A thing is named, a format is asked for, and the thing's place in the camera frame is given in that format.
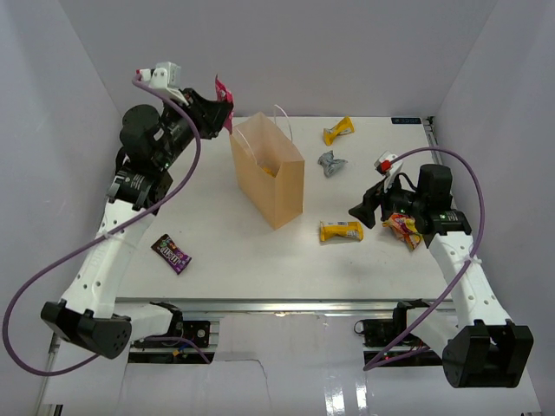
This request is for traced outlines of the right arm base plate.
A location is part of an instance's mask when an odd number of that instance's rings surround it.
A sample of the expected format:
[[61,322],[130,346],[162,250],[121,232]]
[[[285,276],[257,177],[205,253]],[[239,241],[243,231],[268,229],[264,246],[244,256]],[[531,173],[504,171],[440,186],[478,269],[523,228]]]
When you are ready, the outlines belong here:
[[[406,313],[409,309],[426,309],[429,306],[423,300],[398,302],[389,318],[372,318],[355,323],[354,333],[363,338],[364,364],[368,364],[383,348],[396,338],[407,326]],[[381,361],[391,361],[397,356],[426,348],[420,338],[407,335],[389,350]],[[415,354],[403,360],[394,361],[390,367],[429,367],[440,366],[441,358],[432,350]]]

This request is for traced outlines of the pink candy packet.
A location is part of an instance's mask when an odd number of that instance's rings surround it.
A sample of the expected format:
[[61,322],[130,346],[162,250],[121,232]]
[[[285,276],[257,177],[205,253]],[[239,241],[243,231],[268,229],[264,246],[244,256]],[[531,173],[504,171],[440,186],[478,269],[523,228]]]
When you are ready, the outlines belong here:
[[219,80],[219,77],[215,77],[215,89],[217,95],[217,101],[222,101],[228,103],[231,106],[228,115],[225,117],[225,121],[223,127],[228,131],[228,133],[232,133],[233,125],[233,109],[234,109],[234,99],[232,92],[225,86],[225,84]]

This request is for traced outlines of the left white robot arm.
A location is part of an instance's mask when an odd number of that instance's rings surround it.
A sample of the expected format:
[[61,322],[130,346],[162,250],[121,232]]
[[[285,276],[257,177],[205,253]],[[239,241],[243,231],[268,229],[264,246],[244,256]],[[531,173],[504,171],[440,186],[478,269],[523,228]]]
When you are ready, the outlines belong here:
[[108,359],[130,341],[132,319],[114,312],[121,279],[136,244],[155,219],[173,182],[168,170],[198,132],[213,139],[231,129],[233,98],[218,88],[216,100],[181,89],[162,110],[141,104],[122,118],[121,149],[97,236],[75,280],[58,302],[46,302],[42,320],[63,340]]

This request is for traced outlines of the yellow snack bar wrapper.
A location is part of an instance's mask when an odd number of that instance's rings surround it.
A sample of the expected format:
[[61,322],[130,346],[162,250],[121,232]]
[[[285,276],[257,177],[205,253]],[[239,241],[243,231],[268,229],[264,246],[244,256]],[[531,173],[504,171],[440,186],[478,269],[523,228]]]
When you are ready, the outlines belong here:
[[360,242],[364,239],[362,225],[358,221],[321,221],[319,234],[320,241],[326,242],[333,237],[342,237]]

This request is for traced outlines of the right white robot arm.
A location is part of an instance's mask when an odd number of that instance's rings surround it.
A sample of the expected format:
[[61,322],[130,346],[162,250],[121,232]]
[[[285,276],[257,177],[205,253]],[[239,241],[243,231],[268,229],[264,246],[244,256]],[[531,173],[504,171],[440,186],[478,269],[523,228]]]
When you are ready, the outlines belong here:
[[448,167],[434,164],[421,166],[413,191],[386,174],[349,214],[368,228],[375,226],[376,210],[383,219],[394,213],[413,218],[450,290],[456,324],[424,301],[399,302],[391,324],[392,343],[409,346],[421,339],[441,358],[452,387],[515,388],[532,350],[532,332],[513,322],[472,254],[471,227],[464,213],[452,207],[452,181]]

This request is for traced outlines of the large orange snack bag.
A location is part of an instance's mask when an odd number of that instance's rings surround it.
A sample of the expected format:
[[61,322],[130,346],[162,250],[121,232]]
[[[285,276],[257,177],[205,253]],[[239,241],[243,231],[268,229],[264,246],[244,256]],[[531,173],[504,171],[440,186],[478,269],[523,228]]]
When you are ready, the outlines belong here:
[[279,166],[275,166],[267,161],[260,162],[258,166],[268,175],[275,178],[279,172]]

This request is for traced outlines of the purple M&M's packet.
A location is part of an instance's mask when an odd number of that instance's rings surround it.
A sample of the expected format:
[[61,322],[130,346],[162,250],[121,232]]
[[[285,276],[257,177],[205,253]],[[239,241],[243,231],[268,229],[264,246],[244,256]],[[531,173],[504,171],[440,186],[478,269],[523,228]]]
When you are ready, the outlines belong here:
[[168,234],[162,235],[151,249],[164,259],[176,275],[181,274],[192,261],[192,258]]

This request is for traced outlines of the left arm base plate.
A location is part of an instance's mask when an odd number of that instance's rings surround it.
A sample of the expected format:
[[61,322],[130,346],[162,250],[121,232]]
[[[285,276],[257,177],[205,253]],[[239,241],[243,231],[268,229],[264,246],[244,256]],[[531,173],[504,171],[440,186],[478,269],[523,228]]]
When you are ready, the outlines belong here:
[[164,335],[132,343],[127,360],[133,364],[208,365],[214,356],[210,336],[209,321],[177,322]]

